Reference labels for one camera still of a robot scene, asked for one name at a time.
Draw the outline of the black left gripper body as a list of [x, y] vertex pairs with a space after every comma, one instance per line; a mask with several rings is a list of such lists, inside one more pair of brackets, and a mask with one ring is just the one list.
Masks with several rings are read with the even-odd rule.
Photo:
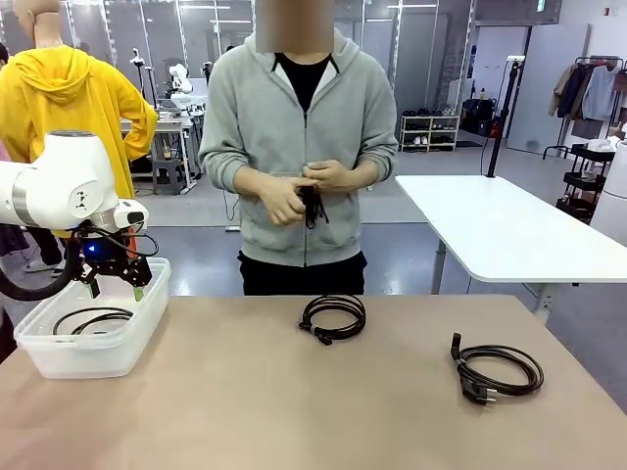
[[148, 255], [131, 248], [134, 234], [121, 230], [108, 232], [98, 227], [77, 228], [72, 238], [79, 245], [75, 258], [77, 267], [72, 269], [72, 279], [91, 284], [97, 275], [117, 277], [132, 287], [145, 287], [152, 280]]

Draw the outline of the person's right hand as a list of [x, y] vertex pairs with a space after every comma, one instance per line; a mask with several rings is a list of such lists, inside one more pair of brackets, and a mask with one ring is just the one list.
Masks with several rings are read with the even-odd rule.
[[310, 183], [307, 178], [300, 177], [270, 175], [263, 178], [258, 197], [275, 225], [291, 225], [304, 219], [306, 206], [299, 196], [299, 190]]

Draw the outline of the person's left hand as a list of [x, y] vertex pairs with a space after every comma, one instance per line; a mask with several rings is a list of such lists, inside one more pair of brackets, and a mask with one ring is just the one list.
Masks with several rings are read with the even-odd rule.
[[350, 194], [372, 182], [369, 166], [348, 169], [334, 160], [308, 164], [304, 167], [304, 175], [320, 192], [327, 193]]

